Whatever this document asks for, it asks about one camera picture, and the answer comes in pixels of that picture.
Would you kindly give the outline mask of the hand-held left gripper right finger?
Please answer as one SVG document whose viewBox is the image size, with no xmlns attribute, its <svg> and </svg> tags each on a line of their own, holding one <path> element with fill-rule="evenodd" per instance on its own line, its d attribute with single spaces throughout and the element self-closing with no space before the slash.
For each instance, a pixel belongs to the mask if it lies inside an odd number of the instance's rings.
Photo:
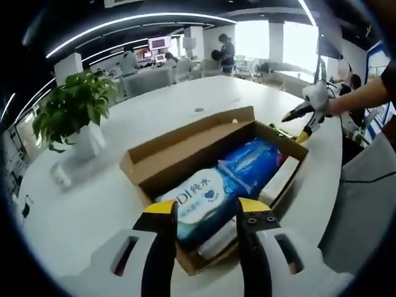
<svg viewBox="0 0 396 297">
<path fill-rule="evenodd" d="M 237 205 L 244 296 L 309 296 L 309 246 L 262 202 L 240 197 Z"/>
</svg>

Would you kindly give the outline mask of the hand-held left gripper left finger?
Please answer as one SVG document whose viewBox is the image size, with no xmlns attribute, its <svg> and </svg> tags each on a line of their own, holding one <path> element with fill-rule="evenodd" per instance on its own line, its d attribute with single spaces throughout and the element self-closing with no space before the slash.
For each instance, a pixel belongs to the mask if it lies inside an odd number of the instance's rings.
<svg viewBox="0 0 396 297">
<path fill-rule="evenodd" d="M 170 296 L 176 257 L 173 200 L 149 205 L 131 229 L 110 239 L 110 296 Z"/>
</svg>

